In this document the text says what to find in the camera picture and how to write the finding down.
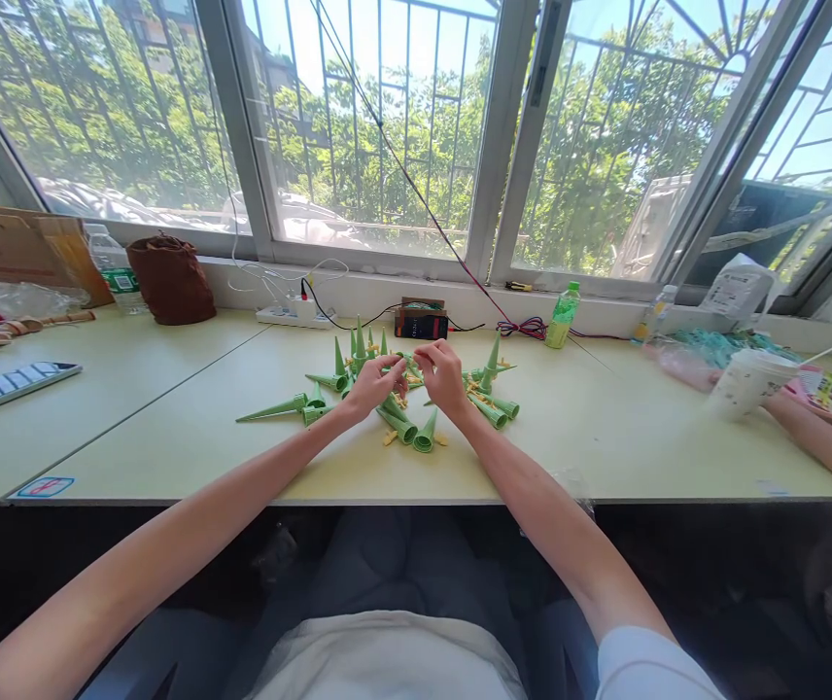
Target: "white table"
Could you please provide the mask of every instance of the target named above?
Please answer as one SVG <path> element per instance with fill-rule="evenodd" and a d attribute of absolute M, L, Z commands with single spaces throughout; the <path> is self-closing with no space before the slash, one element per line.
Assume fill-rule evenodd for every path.
<path fill-rule="evenodd" d="M 264 331 L 247 311 L 193 326 L 96 309 L 96 321 L 45 329 L 0 348 L 0 373 L 34 362 L 83 371 L 0 406 L 0 499 Z"/>
<path fill-rule="evenodd" d="M 348 333 L 339 337 L 347 354 Z M 465 361 L 486 360 L 491 332 L 453 334 Z M 303 430 L 298 416 L 234 419 L 310 390 L 305 372 L 331 372 L 333 334 L 274 327 L 231 352 L 46 474 L 70 478 L 48 503 L 166 504 Z M 730 502 L 776 497 L 832 500 L 832 474 L 763 411 L 739 424 L 709 418 L 705 397 L 665 375 L 635 347 L 585 341 L 561 351 L 525 337 L 502 341 L 517 364 L 495 393 L 521 404 L 504 434 L 576 496 L 602 503 Z M 395 338 L 409 350 L 418 343 Z M 422 425 L 425 390 L 408 414 Z M 448 447 L 420 454 L 384 447 L 371 415 L 327 448 L 281 504 L 490 504 L 500 501 L 446 418 Z"/>

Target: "white t-shirt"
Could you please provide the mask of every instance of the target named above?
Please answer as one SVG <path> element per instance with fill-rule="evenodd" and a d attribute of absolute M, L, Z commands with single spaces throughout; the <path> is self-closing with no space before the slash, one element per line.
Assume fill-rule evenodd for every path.
<path fill-rule="evenodd" d="M 723 700 L 688 654 L 640 627 L 605 637 L 598 673 L 596 700 Z M 307 620 L 284 635 L 249 697 L 525 700 L 526 693 L 506 651 L 477 625 L 373 611 Z"/>

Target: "blue sky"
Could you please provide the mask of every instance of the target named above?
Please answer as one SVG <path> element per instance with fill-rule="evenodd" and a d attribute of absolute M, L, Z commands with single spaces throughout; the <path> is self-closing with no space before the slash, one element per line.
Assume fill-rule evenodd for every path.
<path fill-rule="evenodd" d="M 381 22 L 378 27 L 377 6 L 380 1 Z M 287 28 L 286 3 L 289 3 L 290 19 L 295 37 L 294 51 L 296 66 L 300 78 L 313 92 L 322 91 L 322 67 L 319 51 L 318 23 L 315 12 L 309 0 L 242 0 L 248 26 L 257 33 L 257 16 L 263 28 L 264 41 L 275 52 L 289 54 L 291 52 L 290 33 Z M 494 22 L 497 11 L 484 0 L 437 0 L 437 4 L 489 18 L 490 21 L 472 19 L 468 32 L 468 70 L 477 56 L 482 34 L 493 38 Z M 711 34 L 722 26 L 722 16 L 718 5 L 713 0 L 705 2 L 680 0 L 680 6 L 689 9 L 692 18 L 701 30 Z M 733 21 L 741 11 L 742 6 L 751 12 L 762 7 L 762 0 L 728 0 L 726 16 Z M 768 0 L 768 7 L 774 9 L 778 0 Z M 382 39 L 382 63 L 385 67 L 402 67 L 406 62 L 406 5 L 399 0 L 324 0 L 335 24 L 338 35 L 346 50 L 350 50 L 354 41 L 354 58 L 364 73 L 377 74 L 378 32 Z M 351 25 L 354 35 L 349 35 L 349 7 Z M 676 38 L 697 41 L 697 34 L 684 22 L 673 7 L 665 0 L 660 8 L 671 18 L 676 28 Z M 611 28 L 622 29 L 626 26 L 630 12 L 629 0 L 578 0 L 572 7 L 569 31 L 577 35 L 599 38 Z M 412 7 L 410 18 L 410 68 L 417 77 L 429 77 L 433 72 L 436 34 L 435 10 Z M 443 71 L 462 70 L 462 50 L 465 40 L 465 19 L 454 14 L 443 13 L 440 23 L 438 44 L 438 67 Z M 828 36 L 832 40 L 832 30 Z M 326 43 L 326 58 L 332 58 L 334 53 Z M 579 50 L 579 56 L 588 59 L 588 53 Z M 742 67 L 737 58 L 731 63 L 731 68 Z M 832 71 L 832 46 L 822 49 L 806 75 L 803 85 L 821 87 L 826 84 Z M 798 102 L 797 96 L 792 100 L 786 113 L 774 128 L 773 135 L 766 144 L 770 148 L 773 140 L 787 123 L 784 134 L 775 147 L 774 154 L 767 160 L 760 173 L 761 178 L 771 179 L 779 172 L 781 162 L 785 159 L 795 137 L 805 126 L 809 114 L 813 111 L 818 97 L 808 95 L 804 97 L 798 112 L 793 116 L 793 108 Z M 832 92 L 825 101 L 825 107 L 832 106 Z M 832 137 L 832 112 L 817 117 L 803 142 Z M 753 172 L 762 160 L 754 164 Z M 798 149 L 782 169 L 783 173 L 806 172 L 832 167 L 832 143 L 816 145 Z M 822 176 L 803 179 L 801 184 L 814 183 Z"/>

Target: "water bottle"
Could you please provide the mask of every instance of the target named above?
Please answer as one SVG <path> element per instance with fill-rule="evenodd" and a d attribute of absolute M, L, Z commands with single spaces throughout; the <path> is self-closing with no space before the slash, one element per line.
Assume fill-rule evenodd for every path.
<path fill-rule="evenodd" d="M 85 224 L 88 252 L 92 262 L 108 283 L 119 309 L 126 314 L 147 313 L 137 277 L 127 261 L 127 253 L 101 224 Z"/>
<path fill-rule="evenodd" d="M 569 288 L 559 294 L 555 302 L 555 309 L 552 311 L 552 323 L 545 334 L 545 346 L 561 348 L 569 337 L 569 329 L 572 327 L 574 312 L 578 310 L 578 303 L 581 301 L 581 294 L 578 293 L 578 283 L 569 282 Z"/>
<path fill-rule="evenodd" d="M 662 326 L 666 314 L 669 309 L 676 303 L 676 294 L 678 287 L 676 285 L 666 285 L 662 288 L 662 292 L 653 300 L 652 306 L 646 309 L 642 315 L 642 321 L 633 331 L 633 342 L 640 345 L 646 343 Z"/>

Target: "phone screen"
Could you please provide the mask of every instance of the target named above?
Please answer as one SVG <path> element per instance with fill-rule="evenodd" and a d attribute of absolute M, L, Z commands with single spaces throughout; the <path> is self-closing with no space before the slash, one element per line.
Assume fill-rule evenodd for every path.
<path fill-rule="evenodd" d="M 0 374 L 0 397 L 7 396 L 31 384 L 42 382 L 73 367 L 75 365 L 68 363 L 34 363 L 15 371 Z"/>

